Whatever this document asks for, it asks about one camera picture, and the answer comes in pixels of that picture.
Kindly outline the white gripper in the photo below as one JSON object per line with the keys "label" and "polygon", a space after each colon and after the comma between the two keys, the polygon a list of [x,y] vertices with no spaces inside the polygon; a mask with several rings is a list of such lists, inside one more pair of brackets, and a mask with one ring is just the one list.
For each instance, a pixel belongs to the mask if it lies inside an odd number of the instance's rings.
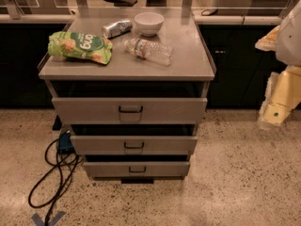
{"label": "white gripper", "polygon": [[[275,51],[279,29],[279,25],[274,27],[255,43],[255,48],[265,52]],[[288,66],[282,73],[271,73],[257,124],[261,129],[279,127],[300,103],[301,67]]]}

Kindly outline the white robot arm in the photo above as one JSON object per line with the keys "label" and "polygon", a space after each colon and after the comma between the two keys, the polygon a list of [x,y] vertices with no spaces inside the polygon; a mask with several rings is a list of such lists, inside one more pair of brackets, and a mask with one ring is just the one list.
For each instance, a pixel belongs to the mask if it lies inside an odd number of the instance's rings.
{"label": "white robot arm", "polygon": [[301,1],[255,47],[275,51],[277,60],[286,65],[268,78],[257,120],[261,129],[268,130],[280,126],[301,103]]}

